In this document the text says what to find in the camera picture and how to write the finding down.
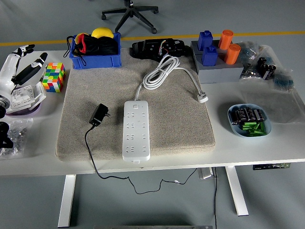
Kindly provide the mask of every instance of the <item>office chair base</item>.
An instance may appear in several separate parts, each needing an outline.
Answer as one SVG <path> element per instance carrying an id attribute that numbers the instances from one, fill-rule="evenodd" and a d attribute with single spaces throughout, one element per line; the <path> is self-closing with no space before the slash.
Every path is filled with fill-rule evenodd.
<path id="1" fill-rule="evenodd" d="M 144 22 L 146 25 L 148 25 L 153 34 L 157 33 L 156 28 L 151 24 L 142 14 L 140 14 L 141 11 L 149 11 L 152 10 L 154 14 L 157 14 L 159 12 L 159 9 L 157 6 L 132 6 L 128 8 L 118 8 L 113 10 L 105 10 L 102 11 L 102 20 L 106 20 L 106 15 L 108 13 L 125 13 L 122 19 L 120 20 L 119 24 L 115 28 L 115 32 L 118 32 L 118 30 L 122 27 L 122 25 L 126 22 L 126 20 L 130 17 L 136 16 L 138 19 L 140 19 L 142 22 Z"/>

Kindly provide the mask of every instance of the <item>blue plastic bin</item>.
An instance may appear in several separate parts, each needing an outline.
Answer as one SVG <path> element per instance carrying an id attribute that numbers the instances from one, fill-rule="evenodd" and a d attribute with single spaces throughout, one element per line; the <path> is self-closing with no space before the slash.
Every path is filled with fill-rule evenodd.
<path id="1" fill-rule="evenodd" d="M 81 58 L 79 56 L 74 56 L 72 51 L 75 46 L 75 37 L 72 40 L 69 58 L 73 62 L 73 69 L 88 69 L 88 68 L 112 68 L 121 67 L 121 34 L 114 33 L 114 39 L 119 45 L 119 53 L 117 55 L 105 55 L 105 56 L 82 56 L 86 61 L 86 66 L 83 65 Z"/>

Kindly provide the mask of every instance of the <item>power plug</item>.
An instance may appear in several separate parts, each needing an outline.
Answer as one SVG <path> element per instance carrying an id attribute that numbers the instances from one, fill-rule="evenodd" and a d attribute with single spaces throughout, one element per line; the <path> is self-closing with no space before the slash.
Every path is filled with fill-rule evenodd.
<path id="1" fill-rule="evenodd" d="M 105 105 L 103 104 L 98 105 L 95 108 L 89 123 L 92 124 L 93 126 L 98 126 L 99 124 L 102 123 L 102 120 L 105 116 L 107 117 L 110 116 L 110 114 L 108 114 L 108 111 L 109 111 L 108 107 L 106 107 Z"/>
<path id="2" fill-rule="evenodd" d="M 198 101 L 202 104 L 205 103 L 206 101 L 208 101 L 208 96 L 206 95 L 205 92 L 203 92 L 202 94 L 198 94 L 197 95 Z"/>

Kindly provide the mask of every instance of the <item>white metal table leg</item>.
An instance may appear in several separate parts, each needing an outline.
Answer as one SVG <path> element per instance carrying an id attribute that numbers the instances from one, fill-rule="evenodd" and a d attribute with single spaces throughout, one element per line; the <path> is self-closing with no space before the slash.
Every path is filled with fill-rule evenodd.
<path id="1" fill-rule="evenodd" d="M 229 179 L 237 215 L 238 216 L 248 216 L 249 215 L 248 209 L 246 206 L 246 202 L 244 200 L 242 188 L 240 187 L 240 183 L 238 180 L 235 166 L 232 166 L 232 167 L 226 166 L 225 170 L 227 172 L 227 176 Z"/>
<path id="2" fill-rule="evenodd" d="M 61 211 L 59 214 L 58 227 L 64 228 L 70 225 L 70 216 L 74 195 L 76 175 L 66 175 L 65 185 L 63 188 Z"/>

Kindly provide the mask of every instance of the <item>coiled white cable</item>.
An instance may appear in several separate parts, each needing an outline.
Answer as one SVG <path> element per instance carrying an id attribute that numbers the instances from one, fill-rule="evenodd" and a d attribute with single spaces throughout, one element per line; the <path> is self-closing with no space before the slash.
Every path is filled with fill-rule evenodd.
<path id="1" fill-rule="evenodd" d="M 175 69 L 181 69 L 186 71 L 189 74 L 190 78 L 192 79 L 193 83 L 195 84 L 198 90 L 198 100 L 200 103 L 204 103 L 208 100 L 205 92 L 201 90 L 199 85 L 197 84 L 196 80 L 192 76 L 192 74 L 185 68 L 178 67 L 180 65 L 180 61 L 178 57 L 173 57 L 170 55 L 165 55 L 161 59 L 159 65 L 150 73 L 144 76 L 143 82 L 138 87 L 135 100 L 139 100 L 139 93 L 142 86 L 144 86 L 148 90 L 154 90 L 161 86 L 161 84 L 165 81 L 166 77 Z"/>

